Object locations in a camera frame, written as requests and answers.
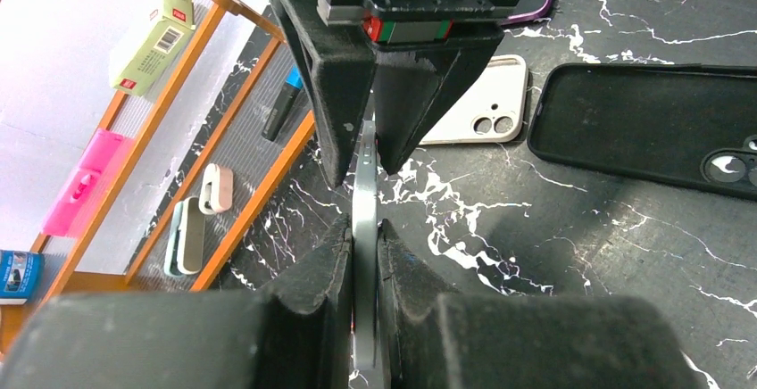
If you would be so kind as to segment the black smartphone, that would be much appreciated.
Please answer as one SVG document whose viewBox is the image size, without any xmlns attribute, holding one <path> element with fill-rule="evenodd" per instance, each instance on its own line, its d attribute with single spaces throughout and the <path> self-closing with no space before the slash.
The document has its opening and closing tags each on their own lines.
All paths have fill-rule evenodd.
<svg viewBox="0 0 757 389">
<path fill-rule="evenodd" d="M 355 149 L 356 166 L 352 198 L 354 283 L 354 368 L 373 370 L 377 365 L 378 326 L 378 165 L 375 96 L 362 116 L 362 130 Z"/>
</svg>

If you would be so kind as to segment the black phone case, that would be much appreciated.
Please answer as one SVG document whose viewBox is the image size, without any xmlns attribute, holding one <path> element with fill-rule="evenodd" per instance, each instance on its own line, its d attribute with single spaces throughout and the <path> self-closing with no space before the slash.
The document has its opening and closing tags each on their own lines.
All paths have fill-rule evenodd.
<svg viewBox="0 0 757 389">
<path fill-rule="evenodd" d="M 756 70 L 566 63 L 545 82 L 527 144 L 545 161 L 752 200 Z"/>
</svg>

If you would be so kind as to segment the pink phone case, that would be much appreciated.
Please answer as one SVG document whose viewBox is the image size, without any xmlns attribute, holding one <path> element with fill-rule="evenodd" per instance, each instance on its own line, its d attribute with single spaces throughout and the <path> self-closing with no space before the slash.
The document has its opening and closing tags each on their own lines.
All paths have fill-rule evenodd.
<svg viewBox="0 0 757 389">
<path fill-rule="evenodd" d="M 525 115 L 528 66 L 515 54 L 492 58 L 476 82 L 420 141 L 422 145 L 506 143 Z"/>
</svg>

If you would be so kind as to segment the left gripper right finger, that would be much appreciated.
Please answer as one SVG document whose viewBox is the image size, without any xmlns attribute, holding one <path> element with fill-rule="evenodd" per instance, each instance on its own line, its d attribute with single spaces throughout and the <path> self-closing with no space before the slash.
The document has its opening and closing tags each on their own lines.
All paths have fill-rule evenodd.
<svg viewBox="0 0 757 389">
<path fill-rule="evenodd" d="M 445 281 L 384 220 L 380 332 L 388 388 L 696 388 L 679 340 L 629 296 L 483 294 Z"/>
</svg>

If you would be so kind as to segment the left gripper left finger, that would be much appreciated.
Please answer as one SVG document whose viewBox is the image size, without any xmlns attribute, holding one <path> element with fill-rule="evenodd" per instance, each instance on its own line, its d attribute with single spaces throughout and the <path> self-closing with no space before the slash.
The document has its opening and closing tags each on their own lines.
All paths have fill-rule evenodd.
<svg viewBox="0 0 757 389">
<path fill-rule="evenodd" d="M 42 306 L 4 361 L 4 388 L 345 388 L 350 219 L 264 286 L 71 294 Z"/>
</svg>

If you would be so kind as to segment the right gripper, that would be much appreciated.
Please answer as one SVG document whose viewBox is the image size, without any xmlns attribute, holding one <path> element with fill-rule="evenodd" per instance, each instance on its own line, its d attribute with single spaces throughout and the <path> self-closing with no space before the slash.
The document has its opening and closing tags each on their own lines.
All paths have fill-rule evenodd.
<svg viewBox="0 0 757 389">
<path fill-rule="evenodd" d="M 481 75 L 503 40 L 496 23 L 519 1 L 270 0 L 312 102 L 329 185 L 349 169 L 376 64 L 378 154 L 394 175 Z M 375 59 L 355 27 L 372 43 L 403 45 L 375 45 Z"/>
</svg>

